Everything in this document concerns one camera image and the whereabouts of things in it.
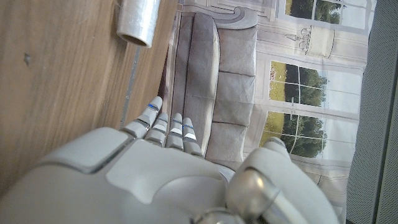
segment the couch cushion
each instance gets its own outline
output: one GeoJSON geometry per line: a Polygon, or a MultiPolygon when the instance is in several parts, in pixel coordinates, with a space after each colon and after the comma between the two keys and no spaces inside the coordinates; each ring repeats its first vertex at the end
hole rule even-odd
{"type": "Polygon", "coordinates": [[[205,158],[211,161],[242,162],[247,129],[237,124],[213,123],[205,158]]]}
{"type": "Polygon", "coordinates": [[[192,39],[193,16],[182,16],[177,54],[175,56],[175,75],[172,100],[172,114],[184,111],[185,87],[187,83],[188,58],[192,39]]]}
{"type": "Polygon", "coordinates": [[[256,74],[257,26],[243,30],[219,29],[220,71],[256,74]]]}
{"type": "Polygon", "coordinates": [[[249,126],[254,84],[254,77],[220,72],[213,121],[249,126]]]}
{"type": "Polygon", "coordinates": [[[210,16],[196,13],[188,61],[184,117],[192,120],[203,153],[210,137],[219,63],[216,25],[210,16]]]}

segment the wooden surface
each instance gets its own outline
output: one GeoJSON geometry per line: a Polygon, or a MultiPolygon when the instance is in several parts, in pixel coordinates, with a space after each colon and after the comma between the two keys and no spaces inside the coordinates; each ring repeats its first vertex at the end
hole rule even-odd
{"type": "MultiPolygon", "coordinates": [[[[119,128],[137,48],[116,35],[118,7],[0,1],[0,195],[56,147],[101,126],[119,128]]],[[[139,54],[128,120],[157,93],[176,7],[177,0],[160,4],[152,48],[139,54]]]]}
{"type": "Polygon", "coordinates": [[[163,1],[167,10],[159,10],[154,42],[152,48],[141,49],[138,59],[137,71],[134,77],[134,85],[130,97],[126,123],[136,119],[142,109],[157,96],[162,72],[165,65],[165,57],[169,46],[170,36],[174,23],[178,1],[163,1]]]}

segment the tree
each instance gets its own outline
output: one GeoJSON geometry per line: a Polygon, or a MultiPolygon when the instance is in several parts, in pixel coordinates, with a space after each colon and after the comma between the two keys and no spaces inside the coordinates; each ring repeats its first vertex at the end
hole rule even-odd
{"type": "MultiPolygon", "coordinates": [[[[306,105],[320,106],[325,101],[325,88],[327,79],[319,76],[318,71],[309,68],[301,68],[295,65],[286,65],[286,82],[299,83],[300,71],[300,102],[306,105]]],[[[285,84],[285,101],[290,102],[294,98],[294,102],[299,102],[299,86],[293,84],[285,84]]],[[[292,136],[281,136],[281,140],[285,142],[287,150],[290,152],[294,146],[292,153],[303,157],[315,157],[325,146],[326,133],[322,131],[323,121],[319,118],[307,116],[297,116],[285,114],[284,127],[282,133],[289,135],[305,136],[310,138],[297,138],[292,136]]]]}
{"type": "Polygon", "coordinates": [[[290,115],[286,114],[283,133],[295,133],[297,128],[298,136],[319,139],[298,137],[295,140],[294,137],[286,135],[282,135],[280,138],[281,140],[283,140],[283,142],[285,142],[288,152],[290,152],[291,148],[294,146],[292,154],[313,158],[317,156],[317,154],[319,154],[319,152],[321,152],[323,147],[325,147],[326,145],[326,141],[323,140],[324,138],[326,138],[326,133],[321,130],[322,125],[322,120],[318,118],[296,115],[290,120],[290,115]]]}
{"type": "Polygon", "coordinates": [[[315,7],[315,20],[339,24],[340,13],[337,12],[339,8],[341,8],[341,4],[328,1],[317,1],[315,7]]]}
{"type": "MultiPolygon", "coordinates": [[[[340,13],[337,10],[341,4],[328,1],[317,0],[315,6],[315,20],[329,22],[331,24],[340,23],[340,13]]],[[[290,16],[312,19],[313,0],[292,0],[290,16]]]]}

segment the metal cylinder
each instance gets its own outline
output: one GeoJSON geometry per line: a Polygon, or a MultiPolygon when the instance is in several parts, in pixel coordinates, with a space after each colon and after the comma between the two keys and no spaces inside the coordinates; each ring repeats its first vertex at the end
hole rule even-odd
{"type": "Polygon", "coordinates": [[[151,47],[160,0],[123,0],[117,34],[142,47],[151,47]]]}

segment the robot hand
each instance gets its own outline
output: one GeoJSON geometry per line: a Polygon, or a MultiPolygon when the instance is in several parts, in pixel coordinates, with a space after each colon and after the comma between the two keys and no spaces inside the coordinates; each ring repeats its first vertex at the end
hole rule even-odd
{"type": "Polygon", "coordinates": [[[203,157],[190,118],[183,120],[181,114],[174,114],[166,138],[169,123],[167,113],[161,113],[156,119],[161,107],[162,99],[156,96],[142,114],[122,130],[136,139],[145,139],[160,147],[173,148],[203,157]]]}
{"type": "Polygon", "coordinates": [[[161,106],[155,97],[122,130],[93,130],[45,156],[0,200],[0,223],[338,223],[280,139],[228,183],[203,159],[191,120],[175,114],[167,133],[161,106]]]}

